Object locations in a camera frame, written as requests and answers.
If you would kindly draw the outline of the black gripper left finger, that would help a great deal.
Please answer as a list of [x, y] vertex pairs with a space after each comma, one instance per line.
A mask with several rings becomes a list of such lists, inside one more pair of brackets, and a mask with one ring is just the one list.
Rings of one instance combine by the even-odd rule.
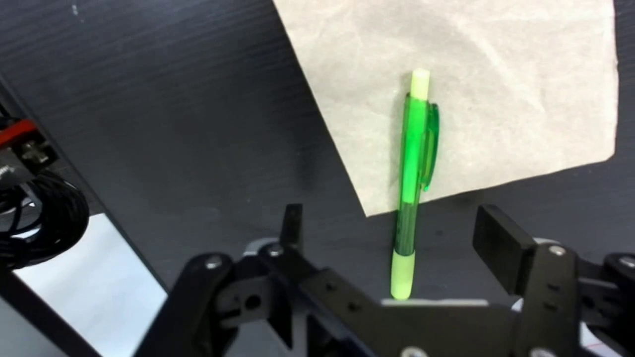
[[288, 205], [284, 211], [280, 243], [288, 249], [302, 249], [302, 217], [304, 209], [300, 205]]

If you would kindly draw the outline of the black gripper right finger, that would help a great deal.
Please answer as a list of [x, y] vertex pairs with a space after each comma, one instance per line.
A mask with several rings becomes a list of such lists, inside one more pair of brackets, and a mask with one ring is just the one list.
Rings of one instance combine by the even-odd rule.
[[502, 209], [476, 211], [472, 249], [508, 296], [524, 294], [536, 243]]

